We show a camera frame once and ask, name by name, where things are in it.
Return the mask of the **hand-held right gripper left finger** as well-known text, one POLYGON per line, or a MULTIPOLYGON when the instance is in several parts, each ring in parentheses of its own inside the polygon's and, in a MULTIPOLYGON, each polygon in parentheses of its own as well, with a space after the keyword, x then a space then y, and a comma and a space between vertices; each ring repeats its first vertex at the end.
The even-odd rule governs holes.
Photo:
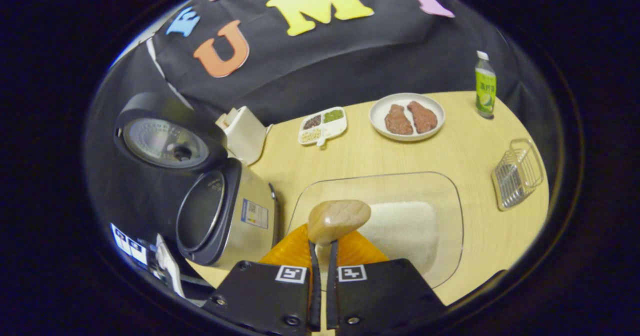
POLYGON ((261 335, 309 335, 322 326, 322 278, 307 224, 260 261, 238 261, 203 306, 261 335))

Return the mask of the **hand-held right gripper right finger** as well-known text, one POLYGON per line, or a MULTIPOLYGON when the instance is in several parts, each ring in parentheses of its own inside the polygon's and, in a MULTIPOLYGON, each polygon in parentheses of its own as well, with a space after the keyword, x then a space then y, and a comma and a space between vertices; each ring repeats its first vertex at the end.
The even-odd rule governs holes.
POLYGON ((409 259, 339 265, 342 245, 331 242, 327 269, 327 329, 336 336, 398 335, 445 313, 409 259))

